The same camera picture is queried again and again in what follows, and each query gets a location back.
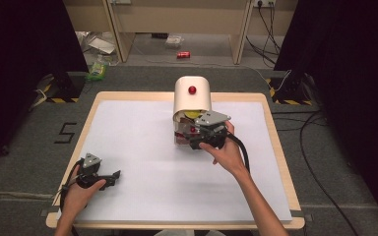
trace red button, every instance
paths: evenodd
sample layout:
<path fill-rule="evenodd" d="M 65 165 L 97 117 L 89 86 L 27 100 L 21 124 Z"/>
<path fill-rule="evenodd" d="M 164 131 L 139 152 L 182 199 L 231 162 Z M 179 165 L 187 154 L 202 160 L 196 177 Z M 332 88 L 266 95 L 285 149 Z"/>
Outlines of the red button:
<path fill-rule="evenodd" d="M 189 91 L 189 94 L 193 95 L 196 93 L 196 87 L 189 87 L 188 91 Z"/>

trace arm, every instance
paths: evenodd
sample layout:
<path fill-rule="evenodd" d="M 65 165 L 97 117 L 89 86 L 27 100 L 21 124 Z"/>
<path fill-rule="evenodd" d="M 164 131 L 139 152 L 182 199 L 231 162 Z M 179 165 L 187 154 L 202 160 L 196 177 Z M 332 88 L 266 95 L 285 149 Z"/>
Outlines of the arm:
<path fill-rule="evenodd" d="M 225 125 L 228 131 L 234 134 L 234 126 L 228 121 L 225 122 Z M 260 193 L 250 173 L 245 168 L 238 145 L 227 138 L 225 145 L 221 149 L 216 149 L 204 143 L 200 143 L 199 147 L 215 158 L 213 164 L 219 163 L 234 176 L 250 207 L 260 235 L 287 235 L 281 222 Z"/>
<path fill-rule="evenodd" d="M 75 168 L 72 176 L 76 176 L 79 166 Z M 74 183 L 69 187 L 66 199 L 64 200 L 63 212 L 57 221 L 55 236 L 68 236 L 72 230 L 73 222 L 76 216 L 87 205 L 92 196 L 99 190 L 106 180 L 99 180 L 87 189 L 83 189 L 78 184 Z"/>

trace white cylindrical object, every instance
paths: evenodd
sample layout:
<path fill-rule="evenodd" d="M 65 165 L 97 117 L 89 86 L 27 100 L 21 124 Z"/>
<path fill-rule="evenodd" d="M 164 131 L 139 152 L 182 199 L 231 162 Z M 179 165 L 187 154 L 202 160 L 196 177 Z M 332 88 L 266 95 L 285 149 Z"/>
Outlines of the white cylindrical object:
<path fill-rule="evenodd" d="M 211 109 L 210 84 L 207 79 L 203 77 L 185 76 L 176 81 L 174 87 L 173 121 L 179 122 L 180 111 L 207 111 Z"/>

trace red can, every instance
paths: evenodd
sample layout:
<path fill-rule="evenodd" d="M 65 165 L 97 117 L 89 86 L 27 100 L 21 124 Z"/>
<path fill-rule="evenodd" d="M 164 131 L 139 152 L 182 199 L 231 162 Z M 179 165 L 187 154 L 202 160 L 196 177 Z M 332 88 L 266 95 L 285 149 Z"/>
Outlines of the red can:
<path fill-rule="evenodd" d="M 177 52 L 177 59 L 190 58 L 190 51 Z"/>

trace person's left hand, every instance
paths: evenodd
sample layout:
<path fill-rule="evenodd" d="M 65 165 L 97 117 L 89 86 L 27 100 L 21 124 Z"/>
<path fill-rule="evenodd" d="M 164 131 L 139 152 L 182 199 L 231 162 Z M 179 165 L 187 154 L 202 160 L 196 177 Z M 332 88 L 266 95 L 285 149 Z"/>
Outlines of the person's left hand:
<path fill-rule="evenodd" d="M 72 178 L 77 175 L 79 167 L 79 165 L 76 166 Z M 64 200 L 63 213 L 69 212 L 76 216 L 83 208 L 85 208 L 92 196 L 106 183 L 106 180 L 101 179 L 87 189 L 80 187 L 76 183 L 76 180 L 73 181 L 75 181 L 75 183 L 69 187 L 66 199 Z"/>

